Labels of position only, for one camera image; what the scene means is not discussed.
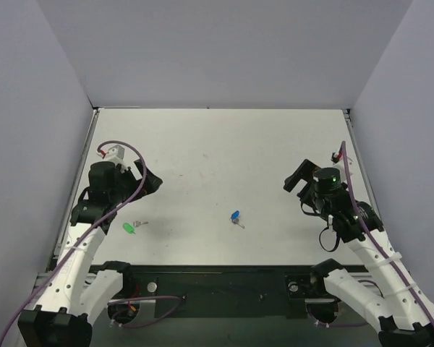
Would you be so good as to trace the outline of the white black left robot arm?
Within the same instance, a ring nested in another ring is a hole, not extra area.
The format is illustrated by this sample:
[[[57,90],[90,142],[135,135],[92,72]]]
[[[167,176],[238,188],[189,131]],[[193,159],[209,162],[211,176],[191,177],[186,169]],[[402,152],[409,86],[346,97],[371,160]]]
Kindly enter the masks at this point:
[[[94,322],[108,301],[133,292],[135,281],[126,262],[107,262],[89,286],[85,280],[119,209],[156,192],[163,183],[142,158],[135,166],[140,179],[121,159],[91,165],[56,267],[35,290],[34,307],[19,315],[17,325],[26,346],[89,346]]]

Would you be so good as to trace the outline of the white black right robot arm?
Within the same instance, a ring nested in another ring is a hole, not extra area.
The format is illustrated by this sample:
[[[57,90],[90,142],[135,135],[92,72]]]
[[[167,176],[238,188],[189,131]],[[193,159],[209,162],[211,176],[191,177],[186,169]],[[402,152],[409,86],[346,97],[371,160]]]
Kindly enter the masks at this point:
[[[382,346],[434,346],[434,303],[405,268],[373,208],[354,198],[349,172],[305,159],[285,179],[284,190],[291,192],[301,181],[301,206],[311,207],[310,216],[324,220],[358,256],[380,292],[364,286],[334,259],[312,267],[310,290],[344,302],[377,332]]]

